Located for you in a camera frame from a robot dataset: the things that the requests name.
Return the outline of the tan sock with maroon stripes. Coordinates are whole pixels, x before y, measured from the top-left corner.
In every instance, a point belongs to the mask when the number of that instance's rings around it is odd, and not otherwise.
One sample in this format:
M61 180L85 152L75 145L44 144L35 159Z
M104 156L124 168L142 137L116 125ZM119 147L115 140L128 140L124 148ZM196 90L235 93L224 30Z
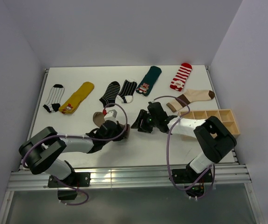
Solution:
M93 114L93 122L97 127L101 127L102 124L105 123L105 119L104 119L105 115L102 112L95 112ZM123 133L123 136L121 137L121 139L128 139L129 138L129 134L130 134L130 125L127 124L126 126L123 124L119 124L120 127L122 129L124 129L124 127L126 127L126 131Z

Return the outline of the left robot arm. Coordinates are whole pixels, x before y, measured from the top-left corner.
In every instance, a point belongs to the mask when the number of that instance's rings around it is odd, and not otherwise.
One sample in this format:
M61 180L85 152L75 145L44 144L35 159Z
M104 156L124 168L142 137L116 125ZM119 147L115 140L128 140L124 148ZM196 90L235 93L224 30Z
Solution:
M57 178L64 186L75 186L80 182L74 168L58 157L63 152L93 154L111 141L121 141L129 136L130 125L107 120L100 128L95 128L83 136L63 136L51 126L44 128L34 137L23 143L19 153L23 165L32 174L47 173Z

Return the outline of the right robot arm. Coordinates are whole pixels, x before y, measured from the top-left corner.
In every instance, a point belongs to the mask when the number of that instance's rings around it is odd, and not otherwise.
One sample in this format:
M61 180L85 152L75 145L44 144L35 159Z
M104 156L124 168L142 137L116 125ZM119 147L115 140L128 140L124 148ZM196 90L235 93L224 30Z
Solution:
M196 138L202 152L185 168L187 179L192 182L198 181L206 168L219 163L237 145L236 138L216 116L207 119L169 116L159 102L149 103L147 110L141 109L131 128L143 133L158 128L162 133Z

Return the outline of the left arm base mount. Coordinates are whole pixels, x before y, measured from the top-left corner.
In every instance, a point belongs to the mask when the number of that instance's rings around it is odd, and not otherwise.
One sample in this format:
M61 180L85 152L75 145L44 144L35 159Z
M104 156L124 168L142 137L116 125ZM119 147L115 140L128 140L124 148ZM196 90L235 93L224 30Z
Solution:
M81 187L89 187L90 185L90 172L72 172L64 180L51 175L48 181L48 188L57 189L57 198L61 203L67 205L79 205L86 203L89 199L89 195L84 192ZM85 200L82 203L72 203L77 196L85 196Z

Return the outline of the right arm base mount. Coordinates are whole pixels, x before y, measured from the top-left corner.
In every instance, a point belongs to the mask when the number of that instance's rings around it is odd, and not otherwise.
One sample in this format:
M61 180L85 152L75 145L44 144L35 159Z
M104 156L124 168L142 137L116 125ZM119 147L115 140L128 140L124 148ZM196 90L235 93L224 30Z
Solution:
M197 201L214 189L215 166L198 174L187 165L186 168L172 169L169 174L174 187L184 191L189 199Z

